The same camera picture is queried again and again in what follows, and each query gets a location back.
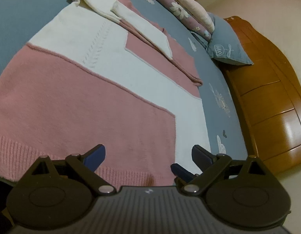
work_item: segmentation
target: wooden bed frame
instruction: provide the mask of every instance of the wooden bed frame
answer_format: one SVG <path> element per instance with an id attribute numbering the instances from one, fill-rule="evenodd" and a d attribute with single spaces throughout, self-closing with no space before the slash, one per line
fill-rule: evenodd
<path id="1" fill-rule="evenodd" d="M 301 86 L 285 55 L 249 22 L 225 19 L 252 66 L 221 64 L 249 155 L 274 173 L 301 163 Z"/>

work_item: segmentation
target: folded blanket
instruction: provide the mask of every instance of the folded blanket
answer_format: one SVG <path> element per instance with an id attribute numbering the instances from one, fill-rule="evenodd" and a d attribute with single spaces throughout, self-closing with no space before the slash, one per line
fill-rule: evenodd
<path id="1" fill-rule="evenodd" d="M 213 33 L 214 31 L 214 23 L 212 19 L 206 12 L 206 10 L 195 0 L 176 0 L 182 7 L 188 10 L 192 16 L 201 23 L 206 29 Z"/>
<path id="2" fill-rule="evenodd" d="M 208 30 L 197 22 L 181 5 L 177 4 L 175 0 L 157 0 L 167 10 L 173 13 L 173 15 L 189 30 L 192 30 L 202 36 L 205 40 L 209 41 L 211 34 Z"/>
<path id="3" fill-rule="evenodd" d="M 40 155 L 63 159 L 98 143 L 106 159 L 95 172 L 117 188 L 171 185 L 175 161 L 199 172 L 191 148 L 210 145 L 195 83 L 120 16 L 86 1 L 62 9 L 0 77 L 0 176 L 17 181 Z M 196 75 L 193 59 L 159 32 L 172 60 Z"/>

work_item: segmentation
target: wall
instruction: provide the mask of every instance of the wall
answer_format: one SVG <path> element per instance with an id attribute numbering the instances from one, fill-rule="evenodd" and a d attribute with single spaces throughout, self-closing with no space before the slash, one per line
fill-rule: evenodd
<path id="1" fill-rule="evenodd" d="M 301 0 L 200 0 L 199 3 L 222 18 L 237 15 L 249 21 L 278 46 L 292 65 L 301 67 Z M 301 234 L 301 165 L 277 178 L 291 197 L 292 213 L 285 227 L 293 234 Z"/>

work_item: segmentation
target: pillow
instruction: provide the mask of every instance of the pillow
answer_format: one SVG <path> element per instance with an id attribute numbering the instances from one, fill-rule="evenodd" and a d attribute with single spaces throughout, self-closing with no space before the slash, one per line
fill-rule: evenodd
<path id="1" fill-rule="evenodd" d="M 210 58 L 232 65 L 252 65 L 253 62 L 242 48 L 229 23 L 212 13 L 209 15 L 215 25 L 215 30 L 206 49 Z"/>

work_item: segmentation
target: bed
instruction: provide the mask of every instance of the bed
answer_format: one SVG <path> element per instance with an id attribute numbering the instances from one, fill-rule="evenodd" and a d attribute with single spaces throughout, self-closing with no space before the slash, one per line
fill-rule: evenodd
<path id="1" fill-rule="evenodd" d="M 194 58 L 197 73 L 203 81 L 198 88 L 207 127 L 207 137 L 202 146 L 213 154 L 226 153 L 233 159 L 246 159 L 248 152 L 235 105 L 218 63 L 210 59 L 190 31 L 156 0 L 131 2 L 145 18 L 163 27 Z M 26 42 L 67 5 L 67 0 L 0 0 L 0 75 Z M 183 150 L 190 157 L 191 148 Z M 5 156 L 0 155 L 0 159 L 4 163 Z M 194 163 L 192 165 L 189 170 L 198 173 Z M 3 177 L 3 181 L 16 182 L 27 167 L 15 167 L 18 174 Z"/>

